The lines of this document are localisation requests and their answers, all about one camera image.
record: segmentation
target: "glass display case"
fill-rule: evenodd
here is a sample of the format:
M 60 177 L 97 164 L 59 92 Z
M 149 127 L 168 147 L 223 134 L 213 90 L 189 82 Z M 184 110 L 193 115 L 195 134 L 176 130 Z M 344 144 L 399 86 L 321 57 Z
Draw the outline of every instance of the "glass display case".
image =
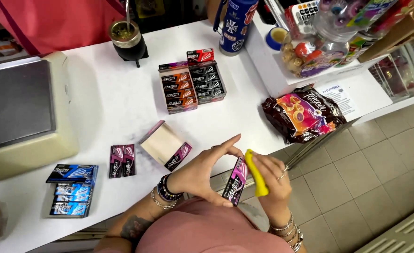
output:
M 414 42 L 409 42 L 369 68 L 393 102 L 414 96 Z

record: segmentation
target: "woman's hand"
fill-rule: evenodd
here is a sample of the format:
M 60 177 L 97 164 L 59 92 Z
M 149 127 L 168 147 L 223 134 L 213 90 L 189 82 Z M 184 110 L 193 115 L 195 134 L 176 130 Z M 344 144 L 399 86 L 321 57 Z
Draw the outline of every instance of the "woman's hand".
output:
M 212 190 L 210 173 L 213 165 L 225 154 L 244 157 L 243 152 L 233 146 L 240 138 L 241 134 L 221 145 L 204 150 L 185 166 L 173 172 L 168 177 L 168 190 L 172 193 L 187 192 L 199 196 L 215 206 L 233 207 L 230 201 Z
M 283 227 L 289 221 L 288 203 L 292 190 L 287 171 L 278 180 L 284 173 L 285 165 L 274 157 L 255 152 L 253 153 L 252 161 L 269 188 L 268 195 L 259 197 L 260 204 L 268 216 L 271 225 L 273 227 Z

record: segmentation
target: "terepin cookie bag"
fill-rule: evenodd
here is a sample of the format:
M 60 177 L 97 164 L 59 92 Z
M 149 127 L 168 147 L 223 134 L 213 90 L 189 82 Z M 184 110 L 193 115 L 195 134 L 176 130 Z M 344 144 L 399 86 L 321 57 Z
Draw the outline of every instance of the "terepin cookie bag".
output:
M 288 144 L 305 143 L 346 123 L 337 104 L 315 89 L 302 89 L 262 104 L 266 118 L 286 137 Z

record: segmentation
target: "blue thermos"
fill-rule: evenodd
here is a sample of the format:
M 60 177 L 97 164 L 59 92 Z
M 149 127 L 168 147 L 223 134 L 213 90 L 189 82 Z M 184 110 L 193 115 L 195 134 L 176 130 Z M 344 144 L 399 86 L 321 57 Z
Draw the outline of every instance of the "blue thermos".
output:
M 235 56 L 243 47 L 259 2 L 258 0 L 222 0 L 213 24 L 215 32 L 218 31 L 221 11 L 227 2 L 227 13 L 221 31 L 220 51 L 227 56 Z

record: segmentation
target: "white counter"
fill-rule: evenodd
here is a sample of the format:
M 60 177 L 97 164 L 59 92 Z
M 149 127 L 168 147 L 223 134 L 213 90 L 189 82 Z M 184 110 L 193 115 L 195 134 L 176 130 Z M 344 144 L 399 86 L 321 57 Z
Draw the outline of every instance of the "white counter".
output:
M 207 22 L 195 22 L 144 34 L 149 58 L 124 62 L 107 42 L 65 51 L 68 56 L 70 107 L 80 137 L 80 153 L 64 164 L 98 164 L 99 175 L 90 215 L 84 219 L 46 219 L 50 191 L 45 184 L 55 164 L 0 181 L 0 200 L 9 208 L 9 236 L 0 252 L 22 253 L 117 215 L 150 192 L 168 173 L 140 147 L 136 148 L 137 175 L 108 179 L 111 145 L 137 143 L 160 119 L 180 131 L 193 146 L 187 163 L 203 149 L 241 133 L 237 147 L 271 153 L 286 145 L 263 115 L 261 102 L 268 93 L 245 50 L 226 57 L 218 49 L 219 35 Z M 159 64 L 182 61 L 186 51 L 213 47 L 227 88 L 224 101 L 197 110 L 168 115 L 159 88 Z M 368 75 L 344 83 L 354 102 L 362 106 L 358 118 L 391 103 Z M 229 170 L 235 158 L 221 158 L 212 175 Z

